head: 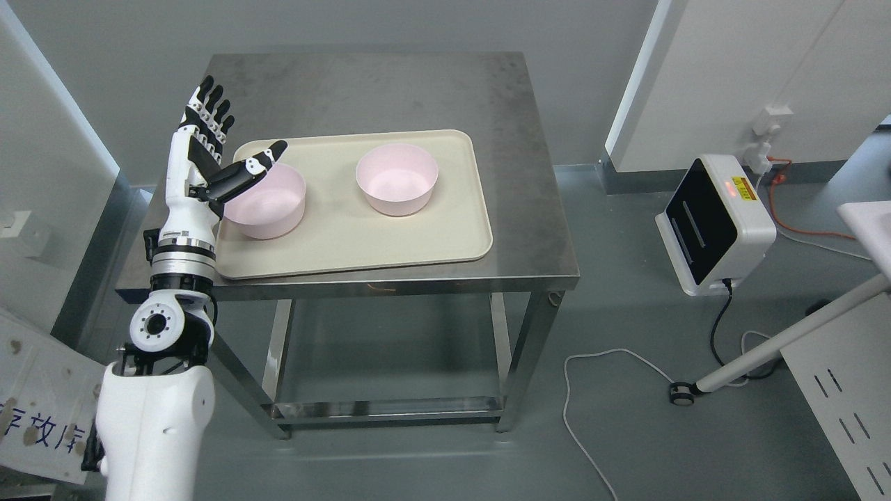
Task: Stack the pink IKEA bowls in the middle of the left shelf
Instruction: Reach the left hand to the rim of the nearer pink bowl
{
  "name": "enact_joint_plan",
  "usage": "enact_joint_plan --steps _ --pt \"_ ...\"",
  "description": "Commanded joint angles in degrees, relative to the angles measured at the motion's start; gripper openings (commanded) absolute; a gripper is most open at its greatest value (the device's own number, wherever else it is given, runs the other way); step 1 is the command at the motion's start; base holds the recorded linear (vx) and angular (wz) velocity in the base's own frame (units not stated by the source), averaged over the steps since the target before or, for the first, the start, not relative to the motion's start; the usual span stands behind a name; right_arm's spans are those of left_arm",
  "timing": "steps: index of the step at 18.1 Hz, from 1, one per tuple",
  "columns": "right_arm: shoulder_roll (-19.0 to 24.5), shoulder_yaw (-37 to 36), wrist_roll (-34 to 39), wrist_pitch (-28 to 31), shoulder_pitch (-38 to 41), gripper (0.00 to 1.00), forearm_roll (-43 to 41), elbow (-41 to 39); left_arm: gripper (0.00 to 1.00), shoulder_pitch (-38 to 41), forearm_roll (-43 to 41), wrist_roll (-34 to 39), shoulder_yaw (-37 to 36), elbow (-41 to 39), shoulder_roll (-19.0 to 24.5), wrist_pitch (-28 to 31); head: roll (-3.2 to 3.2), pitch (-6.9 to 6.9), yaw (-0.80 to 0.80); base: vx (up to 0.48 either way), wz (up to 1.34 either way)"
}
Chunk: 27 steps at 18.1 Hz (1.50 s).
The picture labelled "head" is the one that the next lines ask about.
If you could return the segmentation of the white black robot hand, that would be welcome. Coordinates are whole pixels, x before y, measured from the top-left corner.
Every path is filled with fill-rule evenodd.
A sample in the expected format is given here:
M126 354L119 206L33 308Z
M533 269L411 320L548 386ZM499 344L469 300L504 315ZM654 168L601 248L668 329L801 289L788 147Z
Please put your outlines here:
M254 187L287 151L287 142L271 143L245 161L223 167L223 147L235 123L223 86L206 76L185 105L172 135L166 165L168 218L159 240L197 241L213 247L226 203Z

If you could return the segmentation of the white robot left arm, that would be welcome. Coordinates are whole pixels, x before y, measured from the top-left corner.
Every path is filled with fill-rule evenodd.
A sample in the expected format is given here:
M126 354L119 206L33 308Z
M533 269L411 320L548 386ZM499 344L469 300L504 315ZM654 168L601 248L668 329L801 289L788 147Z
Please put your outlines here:
M214 326L214 238L143 234L150 293L129 323L121 359L106 367L91 447L81 464L107 479L107 500L191 500L214 412L207 367Z

